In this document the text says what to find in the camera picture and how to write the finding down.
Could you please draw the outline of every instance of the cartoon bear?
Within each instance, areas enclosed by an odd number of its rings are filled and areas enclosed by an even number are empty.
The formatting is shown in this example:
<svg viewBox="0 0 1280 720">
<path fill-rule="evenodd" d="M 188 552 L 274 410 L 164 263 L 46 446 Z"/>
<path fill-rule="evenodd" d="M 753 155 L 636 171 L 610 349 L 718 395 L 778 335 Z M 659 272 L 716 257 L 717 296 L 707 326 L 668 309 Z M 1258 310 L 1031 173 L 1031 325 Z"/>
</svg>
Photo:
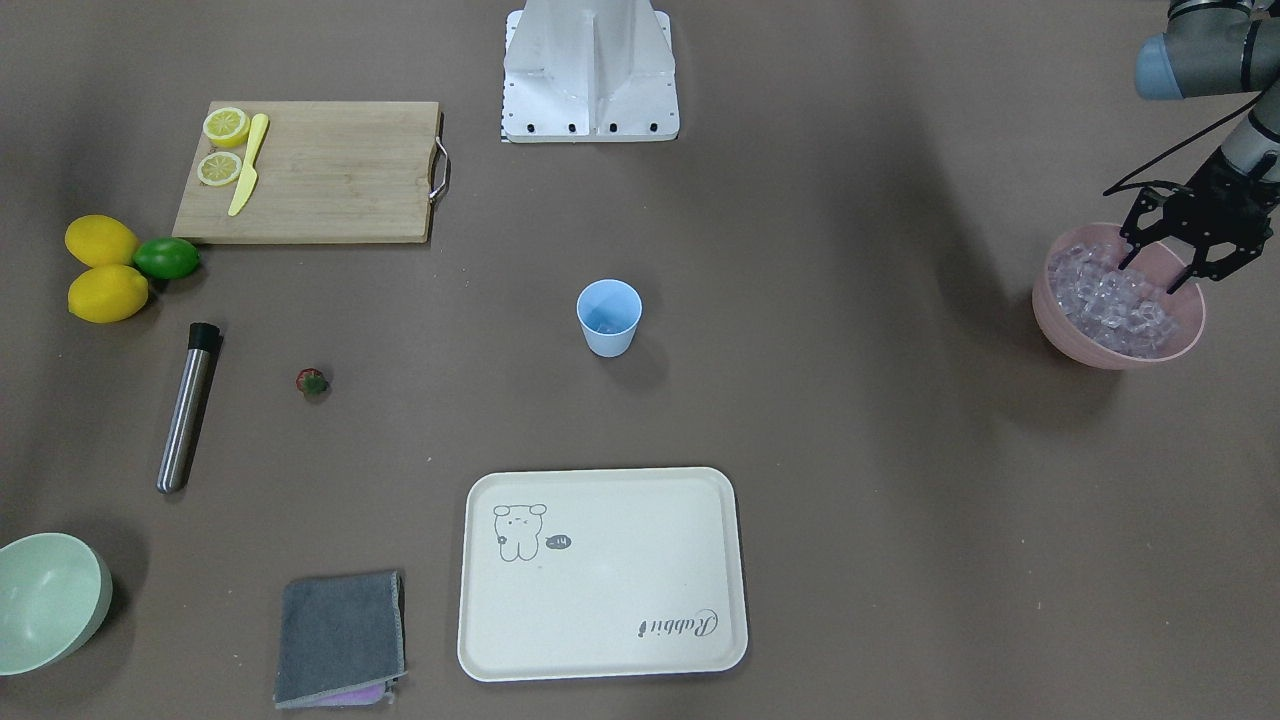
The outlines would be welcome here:
<svg viewBox="0 0 1280 720">
<path fill-rule="evenodd" d="M 532 560 L 538 555 L 543 512 L 547 512 L 545 505 L 498 505 L 493 509 L 493 529 L 498 533 L 498 552 L 503 560 Z"/>
</svg>

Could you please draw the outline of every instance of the blue cup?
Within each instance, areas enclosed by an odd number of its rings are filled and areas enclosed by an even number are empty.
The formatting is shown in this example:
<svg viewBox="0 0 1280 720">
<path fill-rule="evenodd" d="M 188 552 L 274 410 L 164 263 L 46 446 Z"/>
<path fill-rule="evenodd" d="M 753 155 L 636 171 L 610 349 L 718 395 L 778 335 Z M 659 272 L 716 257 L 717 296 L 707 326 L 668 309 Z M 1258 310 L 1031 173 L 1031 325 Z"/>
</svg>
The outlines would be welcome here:
<svg viewBox="0 0 1280 720">
<path fill-rule="evenodd" d="M 595 281 L 577 296 L 577 322 L 591 352 L 617 357 L 631 346 L 644 306 L 640 293 L 622 281 Z"/>
</svg>

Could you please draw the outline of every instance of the lime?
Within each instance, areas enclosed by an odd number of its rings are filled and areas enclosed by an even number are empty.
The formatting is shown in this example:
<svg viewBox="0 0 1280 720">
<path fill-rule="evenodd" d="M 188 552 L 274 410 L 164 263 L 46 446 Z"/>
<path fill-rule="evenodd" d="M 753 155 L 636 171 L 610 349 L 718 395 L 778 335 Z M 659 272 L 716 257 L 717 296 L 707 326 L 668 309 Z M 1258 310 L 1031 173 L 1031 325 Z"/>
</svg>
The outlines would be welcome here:
<svg viewBox="0 0 1280 720">
<path fill-rule="evenodd" d="M 205 118 L 205 137 L 219 147 L 236 147 L 248 140 L 248 115 L 239 108 L 219 108 Z"/>
<path fill-rule="evenodd" d="M 147 279 L 128 265 L 90 268 L 67 290 L 67 309 L 91 323 L 114 323 L 147 304 Z"/>
<path fill-rule="evenodd" d="M 140 270 L 161 281 L 184 278 L 200 265 L 200 251 L 180 237 L 157 237 L 133 254 Z"/>
<path fill-rule="evenodd" d="M 211 187 L 221 187 L 239 177 L 239 155 L 221 150 L 201 160 L 196 174 L 200 176 L 200 182 Z"/>
<path fill-rule="evenodd" d="M 67 225 L 67 250 L 90 268 L 128 265 L 138 249 L 138 236 L 106 215 L 84 215 Z"/>
</svg>

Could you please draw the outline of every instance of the cutting board handle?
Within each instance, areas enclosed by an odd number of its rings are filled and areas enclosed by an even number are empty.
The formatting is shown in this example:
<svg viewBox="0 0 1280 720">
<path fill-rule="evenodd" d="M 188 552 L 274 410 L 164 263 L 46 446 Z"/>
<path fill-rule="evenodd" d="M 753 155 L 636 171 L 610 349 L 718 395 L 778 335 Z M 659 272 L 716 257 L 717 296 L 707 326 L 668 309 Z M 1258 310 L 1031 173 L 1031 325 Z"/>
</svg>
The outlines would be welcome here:
<svg viewBox="0 0 1280 720">
<path fill-rule="evenodd" d="M 431 192 L 426 196 L 426 201 L 431 205 L 435 205 L 435 200 L 444 195 L 444 192 L 449 188 L 449 152 L 444 149 L 444 143 L 440 142 L 440 136 L 435 136 L 435 147 L 439 149 L 440 152 L 436 156 L 435 163 L 431 163 Z M 440 156 L 444 158 L 444 179 L 440 181 L 440 184 L 435 184 L 435 167 L 439 164 Z"/>
</svg>

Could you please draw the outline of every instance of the ice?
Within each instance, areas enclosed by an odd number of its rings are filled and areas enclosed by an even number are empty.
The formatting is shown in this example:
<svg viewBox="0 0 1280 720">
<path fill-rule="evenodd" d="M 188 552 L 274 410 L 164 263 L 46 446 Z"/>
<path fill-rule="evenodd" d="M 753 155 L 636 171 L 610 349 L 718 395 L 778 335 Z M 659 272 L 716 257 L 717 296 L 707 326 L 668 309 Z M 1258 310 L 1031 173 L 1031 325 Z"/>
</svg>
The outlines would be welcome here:
<svg viewBox="0 0 1280 720">
<path fill-rule="evenodd" d="M 1162 290 L 1133 268 L 1117 269 L 1119 249 L 1075 243 L 1048 261 L 1050 288 L 1062 313 L 1094 342 L 1129 355 L 1156 359 L 1178 332 L 1160 304 Z"/>
</svg>

